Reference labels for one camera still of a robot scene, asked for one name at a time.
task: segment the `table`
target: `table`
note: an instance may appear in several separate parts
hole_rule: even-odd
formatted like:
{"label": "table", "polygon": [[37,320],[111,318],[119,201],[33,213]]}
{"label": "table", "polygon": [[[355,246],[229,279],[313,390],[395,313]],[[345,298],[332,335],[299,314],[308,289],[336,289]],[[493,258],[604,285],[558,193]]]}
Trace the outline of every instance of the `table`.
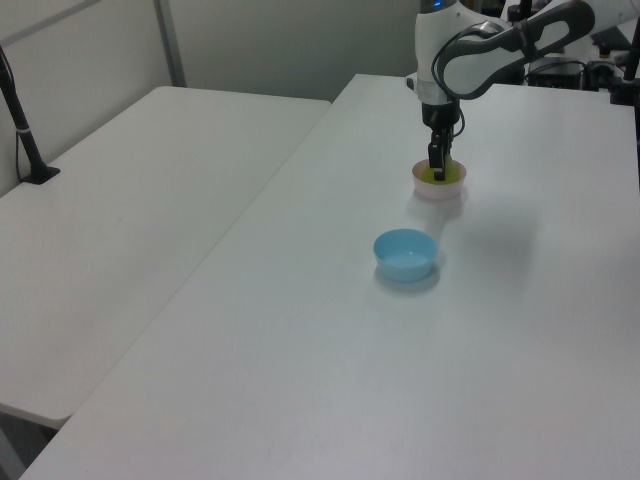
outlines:
{"label": "table", "polygon": [[59,428],[327,108],[159,88],[0,199],[0,411]]}
{"label": "table", "polygon": [[[637,479],[633,110],[463,109],[463,196],[425,202],[417,98],[356,76],[24,480]],[[424,282],[376,274],[401,227],[440,241]]]}

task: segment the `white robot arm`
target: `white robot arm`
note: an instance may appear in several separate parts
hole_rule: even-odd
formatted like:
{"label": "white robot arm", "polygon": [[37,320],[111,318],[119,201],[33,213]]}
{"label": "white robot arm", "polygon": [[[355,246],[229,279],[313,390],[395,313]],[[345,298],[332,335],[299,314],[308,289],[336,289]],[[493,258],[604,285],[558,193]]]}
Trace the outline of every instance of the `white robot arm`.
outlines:
{"label": "white robot arm", "polygon": [[436,179],[444,180],[444,158],[460,119],[460,99],[478,98],[526,63],[637,17],[640,0],[554,0],[510,27],[457,0],[421,0],[416,91],[423,121],[433,130],[429,160]]}

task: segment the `plastic bowl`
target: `plastic bowl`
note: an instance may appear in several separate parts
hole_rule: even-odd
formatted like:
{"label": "plastic bowl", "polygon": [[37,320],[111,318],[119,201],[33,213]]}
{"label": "plastic bowl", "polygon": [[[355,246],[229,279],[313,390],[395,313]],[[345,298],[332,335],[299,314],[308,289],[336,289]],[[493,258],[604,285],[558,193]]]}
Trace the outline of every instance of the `plastic bowl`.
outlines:
{"label": "plastic bowl", "polygon": [[460,192],[462,191],[462,184],[464,183],[464,179],[467,176],[467,169],[464,168],[464,165],[456,162],[455,160],[453,161],[453,163],[458,168],[460,180],[448,185],[427,183],[420,180],[424,169],[429,166],[429,160],[422,160],[421,162],[416,163],[413,166],[412,170],[413,183],[416,187],[416,193],[421,197],[427,198],[429,200],[448,200],[449,198],[460,195]]}
{"label": "plastic bowl", "polygon": [[438,244],[418,230],[391,230],[373,244],[378,271],[395,282],[417,282],[427,277],[438,254]]}

